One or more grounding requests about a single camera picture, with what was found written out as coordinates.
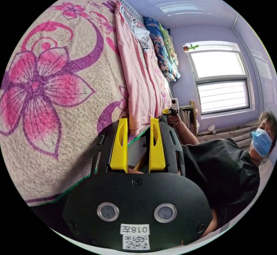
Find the green trim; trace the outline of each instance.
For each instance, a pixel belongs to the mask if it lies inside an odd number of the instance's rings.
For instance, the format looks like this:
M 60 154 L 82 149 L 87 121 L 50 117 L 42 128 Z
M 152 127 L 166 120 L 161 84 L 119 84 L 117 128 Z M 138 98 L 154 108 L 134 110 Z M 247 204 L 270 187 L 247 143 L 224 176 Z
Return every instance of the green trim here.
M 39 206 L 43 206 L 43 205 L 46 205 L 46 204 L 53 204 L 53 203 L 56 203 L 59 199 L 61 199 L 66 193 L 68 193 L 69 191 L 71 191 L 73 188 L 75 188 L 77 185 L 79 185 L 81 182 L 83 182 L 85 179 L 89 178 L 90 177 L 90 174 L 87 175 L 86 177 L 84 177 L 83 179 L 81 179 L 80 181 L 78 181 L 76 184 L 74 184 L 73 186 L 71 186 L 70 188 L 68 188 L 64 193 L 62 193 L 58 198 L 52 200 L 52 201 L 49 201 L 49 202 L 46 202 L 46 203 L 43 203 Z
M 145 131 L 138 137 L 134 138 L 129 144 L 128 144 L 128 147 L 133 143 L 135 142 L 136 140 L 140 139 L 144 134 L 145 132 L 148 130 L 148 128 L 145 129 Z M 73 186 L 71 186 L 70 188 L 68 188 L 64 193 L 62 193 L 58 198 L 56 198 L 55 200 L 53 201 L 49 201 L 49 202 L 46 202 L 46 203 L 43 203 L 39 206 L 43 206 L 43 205 L 46 205 L 46 204 L 53 204 L 53 203 L 56 203 L 59 199 L 61 199 L 66 193 L 68 193 L 69 191 L 71 191 L 73 188 L 75 188 L 76 186 L 78 186 L 81 182 L 83 182 L 85 179 L 89 178 L 90 177 L 90 174 L 87 175 L 86 177 L 84 177 L 83 179 L 81 179 L 80 181 L 78 181 L 76 184 L 74 184 Z

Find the yellow bracket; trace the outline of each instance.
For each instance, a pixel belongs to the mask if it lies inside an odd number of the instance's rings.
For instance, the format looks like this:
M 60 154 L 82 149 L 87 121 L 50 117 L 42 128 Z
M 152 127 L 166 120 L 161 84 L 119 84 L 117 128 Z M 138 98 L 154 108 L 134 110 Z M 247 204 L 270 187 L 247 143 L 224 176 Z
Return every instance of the yellow bracket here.
M 160 132 L 159 120 L 150 119 L 150 150 L 149 150 L 149 173 L 165 169 L 164 149 Z
M 164 109 L 163 114 L 169 114 L 169 109 Z
M 110 162 L 112 170 L 124 170 L 128 173 L 128 122 L 127 118 L 119 119 L 113 152 Z

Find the blue surgical mask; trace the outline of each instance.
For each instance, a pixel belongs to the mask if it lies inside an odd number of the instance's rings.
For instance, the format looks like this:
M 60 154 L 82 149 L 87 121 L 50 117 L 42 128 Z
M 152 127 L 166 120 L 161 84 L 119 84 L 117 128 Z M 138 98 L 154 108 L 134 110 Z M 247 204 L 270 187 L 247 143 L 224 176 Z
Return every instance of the blue surgical mask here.
M 270 150 L 272 145 L 272 139 L 263 129 L 257 129 L 256 132 L 252 132 L 252 146 L 256 152 L 261 156 L 265 157 Z

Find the camera lens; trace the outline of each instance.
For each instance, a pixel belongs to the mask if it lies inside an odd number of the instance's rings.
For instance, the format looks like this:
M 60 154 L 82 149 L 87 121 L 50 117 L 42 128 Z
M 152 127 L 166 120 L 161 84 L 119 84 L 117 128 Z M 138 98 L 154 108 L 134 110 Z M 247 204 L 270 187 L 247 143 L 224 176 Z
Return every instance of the camera lens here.
M 177 210 L 172 204 L 161 204 L 154 212 L 156 221 L 161 223 L 167 223 L 175 219 Z
M 98 216 L 104 221 L 115 221 L 119 216 L 119 209 L 112 203 L 102 203 L 97 208 Z

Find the hand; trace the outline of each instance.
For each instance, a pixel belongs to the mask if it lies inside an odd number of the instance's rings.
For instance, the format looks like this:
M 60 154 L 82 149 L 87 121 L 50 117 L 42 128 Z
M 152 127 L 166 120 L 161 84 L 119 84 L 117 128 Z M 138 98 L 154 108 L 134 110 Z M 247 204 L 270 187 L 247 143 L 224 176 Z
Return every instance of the hand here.
M 176 114 L 174 116 L 169 114 L 167 116 L 167 123 L 171 127 L 176 127 L 176 126 L 178 126 L 181 123 L 181 118 L 180 118 L 180 116 L 178 114 Z

